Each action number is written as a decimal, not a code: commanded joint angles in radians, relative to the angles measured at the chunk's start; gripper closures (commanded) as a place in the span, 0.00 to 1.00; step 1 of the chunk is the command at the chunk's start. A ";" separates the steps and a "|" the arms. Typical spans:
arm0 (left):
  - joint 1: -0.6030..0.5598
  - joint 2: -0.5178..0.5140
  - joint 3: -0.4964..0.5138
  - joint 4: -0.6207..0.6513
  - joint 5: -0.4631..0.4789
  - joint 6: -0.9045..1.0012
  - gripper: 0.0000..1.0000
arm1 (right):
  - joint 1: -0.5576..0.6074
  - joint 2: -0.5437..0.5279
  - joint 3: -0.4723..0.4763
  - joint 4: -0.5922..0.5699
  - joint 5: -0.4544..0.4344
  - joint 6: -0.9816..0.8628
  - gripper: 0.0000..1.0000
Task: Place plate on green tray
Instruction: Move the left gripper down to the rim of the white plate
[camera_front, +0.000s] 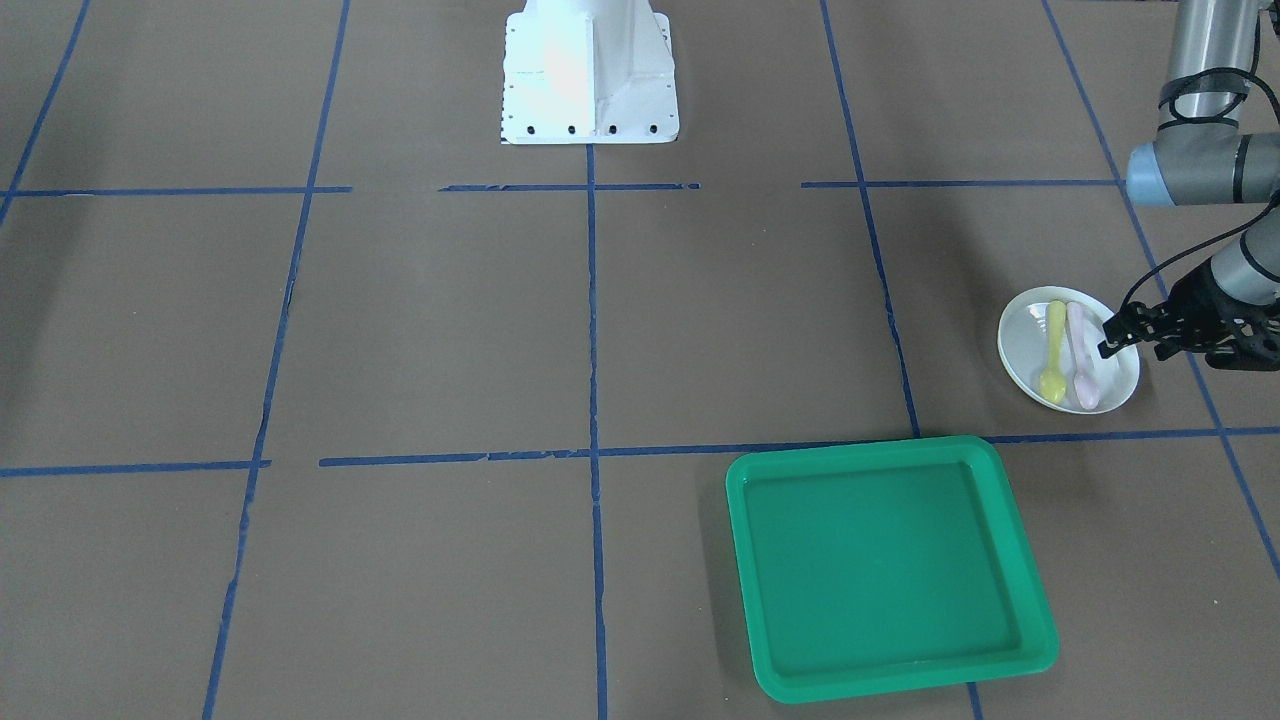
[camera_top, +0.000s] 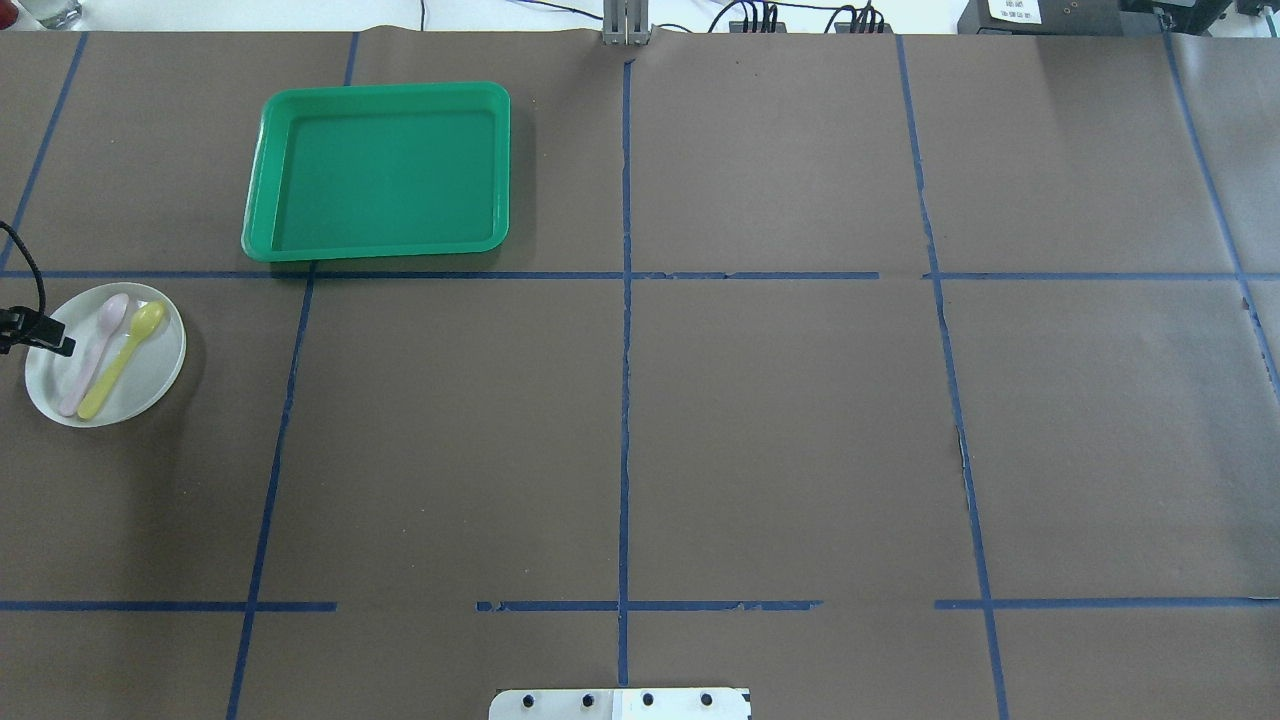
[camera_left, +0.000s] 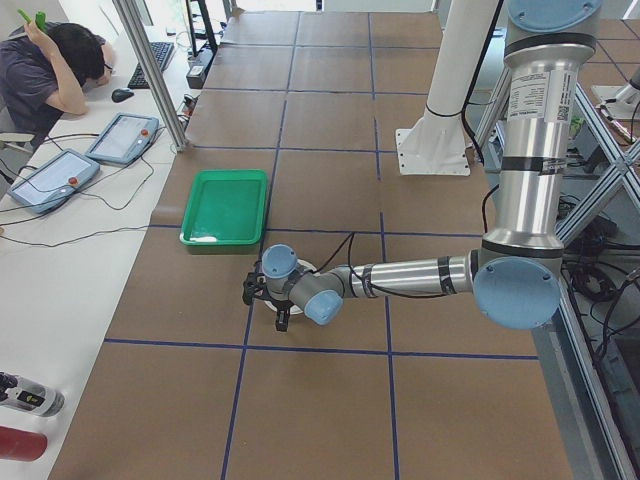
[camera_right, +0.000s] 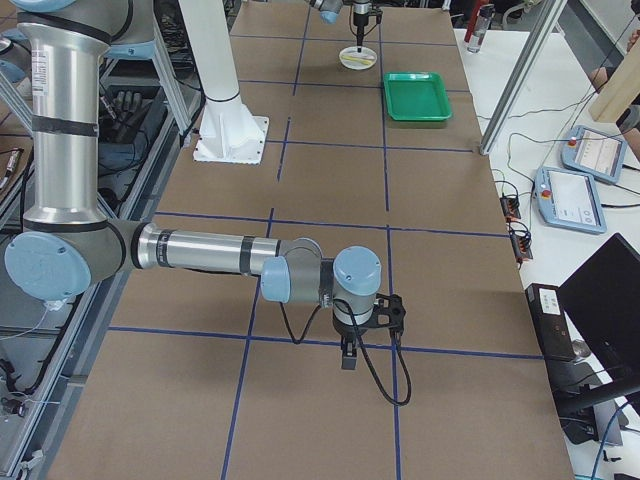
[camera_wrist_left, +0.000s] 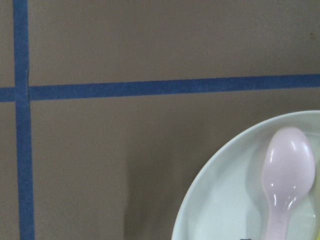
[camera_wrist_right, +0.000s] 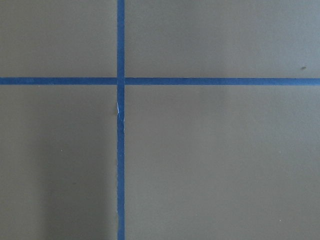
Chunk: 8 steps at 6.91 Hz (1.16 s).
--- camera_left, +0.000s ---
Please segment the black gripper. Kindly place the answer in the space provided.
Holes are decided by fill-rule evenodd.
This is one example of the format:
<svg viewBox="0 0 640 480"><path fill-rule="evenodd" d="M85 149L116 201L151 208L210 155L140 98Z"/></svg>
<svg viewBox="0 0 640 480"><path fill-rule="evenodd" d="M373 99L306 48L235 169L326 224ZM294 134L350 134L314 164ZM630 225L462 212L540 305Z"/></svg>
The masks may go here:
<svg viewBox="0 0 640 480"><path fill-rule="evenodd" d="M278 332L287 332L289 327L290 311L294 304L290 300L274 300L276 308L275 328Z"/></svg>

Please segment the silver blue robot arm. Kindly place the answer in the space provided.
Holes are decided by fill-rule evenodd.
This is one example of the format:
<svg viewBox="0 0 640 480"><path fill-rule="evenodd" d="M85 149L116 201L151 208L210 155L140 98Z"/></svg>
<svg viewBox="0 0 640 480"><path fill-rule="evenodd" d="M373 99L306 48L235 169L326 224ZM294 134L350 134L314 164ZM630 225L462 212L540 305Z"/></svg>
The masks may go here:
<svg viewBox="0 0 640 480"><path fill-rule="evenodd" d="M474 295L499 325L533 329L560 303L564 245L555 232L578 73L593 56L597 1L455 1L423 115L396 133L404 175L458 175L466 170L464 111L501 14L508 17L504 63L509 91L506 138L494 226L463 256L345 264L331 270L302 265L286 245L269 247L245 301L261 299L285 330L297 307L329 323L347 298L440 298Z"/></svg>

